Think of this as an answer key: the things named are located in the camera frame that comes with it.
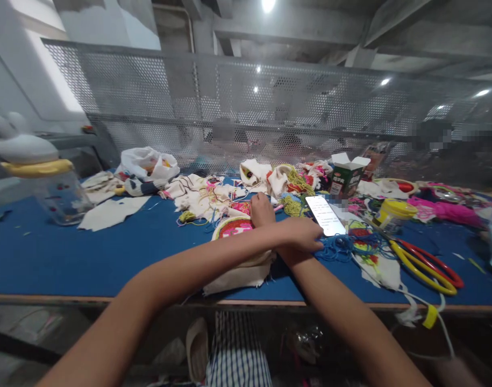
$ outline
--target phone screen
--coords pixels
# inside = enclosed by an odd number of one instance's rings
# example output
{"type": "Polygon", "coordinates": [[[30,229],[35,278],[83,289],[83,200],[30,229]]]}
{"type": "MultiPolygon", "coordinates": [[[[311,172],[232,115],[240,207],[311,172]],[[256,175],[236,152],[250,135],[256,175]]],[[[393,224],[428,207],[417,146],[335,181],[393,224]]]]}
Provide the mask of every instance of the phone screen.
{"type": "Polygon", "coordinates": [[[346,229],[344,228],[341,220],[338,218],[335,212],[322,196],[308,196],[306,198],[306,203],[308,204],[312,215],[316,219],[317,223],[323,229],[323,233],[326,237],[332,237],[336,234],[344,235],[346,234],[346,229]]]}

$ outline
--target blue tabletop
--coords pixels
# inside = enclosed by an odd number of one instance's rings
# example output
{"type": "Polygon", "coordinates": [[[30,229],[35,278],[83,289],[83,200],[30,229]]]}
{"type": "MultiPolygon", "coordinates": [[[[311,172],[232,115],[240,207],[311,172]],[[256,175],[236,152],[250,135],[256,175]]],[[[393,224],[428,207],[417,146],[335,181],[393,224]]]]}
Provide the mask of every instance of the blue tabletop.
{"type": "MultiPolygon", "coordinates": [[[[210,241],[204,227],[176,226],[180,215],[174,203],[153,196],[123,223],[97,232],[61,227],[47,218],[34,198],[4,207],[12,210],[0,222],[0,295],[50,295],[113,297],[146,266],[185,249],[210,241]]],[[[286,217],[278,214],[277,220],[286,217]]],[[[453,268],[465,287],[450,305],[492,305],[492,270],[489,248],[476,233],[451,223],[422,225],[408,222],[402,239],[431,253],[453,268]],[[471,257],[486,270],[480,272],[471,257]]],[[[361,278],[354,262],[323,262],[367,303],[401,303],[399,293],[377,289],[361,278]]],[[[402,269],[402,280],[411,293],[438,304],[439,295],[402,269]]],[[[214,295],[217,299],[303,301],[304,297],[281,259],[271,269],[271,278],[259,288],[245,288],[214,295]]]]}

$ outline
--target slipper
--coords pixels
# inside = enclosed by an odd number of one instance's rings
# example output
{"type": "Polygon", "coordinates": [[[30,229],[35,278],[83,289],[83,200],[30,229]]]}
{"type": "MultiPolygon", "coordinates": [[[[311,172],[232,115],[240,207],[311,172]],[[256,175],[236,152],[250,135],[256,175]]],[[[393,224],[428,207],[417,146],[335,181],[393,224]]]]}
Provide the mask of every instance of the slipper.
{"type": "Polygon", "coordinates": [[[196,319],[188,328],[186,348],[190,380],[194,383],[202,382],[208,363],[208,328],[202,317],[196,319]]]}

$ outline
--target metal mesh fence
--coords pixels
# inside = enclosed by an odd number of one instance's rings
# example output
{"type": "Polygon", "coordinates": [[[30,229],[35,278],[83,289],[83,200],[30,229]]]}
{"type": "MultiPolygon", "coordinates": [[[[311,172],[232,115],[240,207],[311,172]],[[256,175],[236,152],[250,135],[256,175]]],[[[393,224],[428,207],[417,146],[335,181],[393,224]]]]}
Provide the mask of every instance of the metal mesh fence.
{"type": "MultiPolygon", "coordinates": [[[[248,158],[275,165],[337,152],[354,157],[374,141],[392,141],[377,174],[408,176],[417,163],[450,157],[457,143],[492,153],[489,82],[44,44],[96,130],[118,151],[152,146],[185,169],[233,174],[248,158]],[[489,92],[479,95],[483,90],[489,92]]],[[[455,177],[440,169],[418,177],[455,177]]]]}

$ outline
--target white plastic bag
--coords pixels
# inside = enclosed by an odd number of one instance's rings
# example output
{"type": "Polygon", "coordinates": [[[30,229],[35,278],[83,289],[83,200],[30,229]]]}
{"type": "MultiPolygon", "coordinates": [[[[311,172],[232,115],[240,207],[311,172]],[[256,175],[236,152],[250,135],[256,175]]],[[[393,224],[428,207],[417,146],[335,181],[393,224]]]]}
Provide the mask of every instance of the white plastic bag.
{"type": "Polygon", "coordinates": [[[177,160],[168,153],[160,153],[151,147],[122,151],[120,165],[115,174],[135,175],[144,182],[164,179],[166,182],[180,172],[177,160]]]}

